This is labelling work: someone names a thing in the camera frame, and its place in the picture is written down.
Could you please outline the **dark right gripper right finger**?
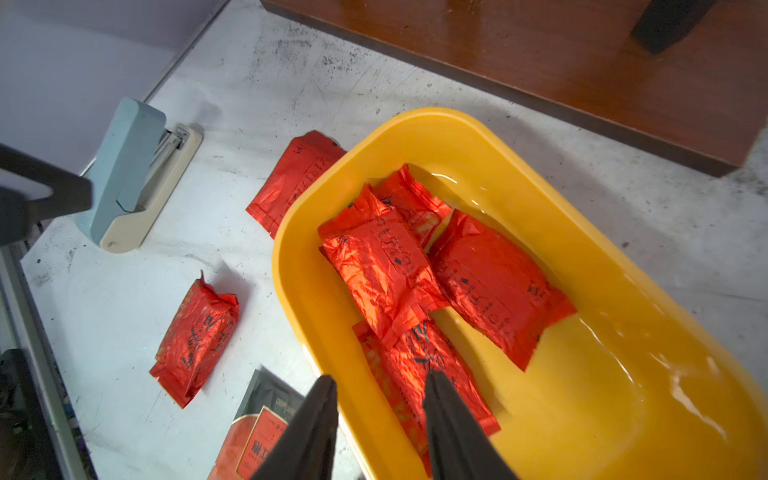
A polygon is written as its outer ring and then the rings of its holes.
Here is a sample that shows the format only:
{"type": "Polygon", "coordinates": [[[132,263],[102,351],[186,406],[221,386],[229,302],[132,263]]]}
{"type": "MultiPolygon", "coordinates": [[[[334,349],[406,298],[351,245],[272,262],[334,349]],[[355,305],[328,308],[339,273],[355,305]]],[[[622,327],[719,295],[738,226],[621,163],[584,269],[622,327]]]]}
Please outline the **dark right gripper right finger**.
{"type": "Polygon", "coordinates": [[[444,373],[427,375],[423,408],[434,479],[518,478],[444,373]]]}

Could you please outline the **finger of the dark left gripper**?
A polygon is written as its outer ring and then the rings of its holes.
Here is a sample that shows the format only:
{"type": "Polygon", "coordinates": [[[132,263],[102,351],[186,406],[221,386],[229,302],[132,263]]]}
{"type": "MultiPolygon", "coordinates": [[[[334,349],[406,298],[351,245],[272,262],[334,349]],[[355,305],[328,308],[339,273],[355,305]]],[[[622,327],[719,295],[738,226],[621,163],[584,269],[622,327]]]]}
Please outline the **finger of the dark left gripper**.
{"type": "Polygon", "coordinates": [[[1,146],[1,244],[22,241],[44,220],[89,210],[90,180],[1,146]]]}

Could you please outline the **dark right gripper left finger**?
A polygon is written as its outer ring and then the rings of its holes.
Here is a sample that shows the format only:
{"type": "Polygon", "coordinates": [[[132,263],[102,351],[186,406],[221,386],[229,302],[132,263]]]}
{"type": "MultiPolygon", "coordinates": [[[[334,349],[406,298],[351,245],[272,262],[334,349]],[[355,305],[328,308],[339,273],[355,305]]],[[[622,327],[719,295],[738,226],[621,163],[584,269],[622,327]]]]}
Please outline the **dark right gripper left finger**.
{"type": "Polygon", "coordinates": [[[251,479],[330,479],[338,420],[337,384],[322,375],[251,479]]]}

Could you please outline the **red tea bag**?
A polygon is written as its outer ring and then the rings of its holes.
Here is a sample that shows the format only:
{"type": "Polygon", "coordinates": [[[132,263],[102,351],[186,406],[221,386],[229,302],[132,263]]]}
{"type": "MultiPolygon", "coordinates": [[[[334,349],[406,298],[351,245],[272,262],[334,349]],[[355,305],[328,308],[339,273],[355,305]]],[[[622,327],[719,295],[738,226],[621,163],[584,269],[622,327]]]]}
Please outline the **red tea bag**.
{"type": "Polygon", "coordinates": [[[180,408],[202,389],[240,319],[234,294],[219,294],[200,277],[181,302],[150,369],[180,408]]]}

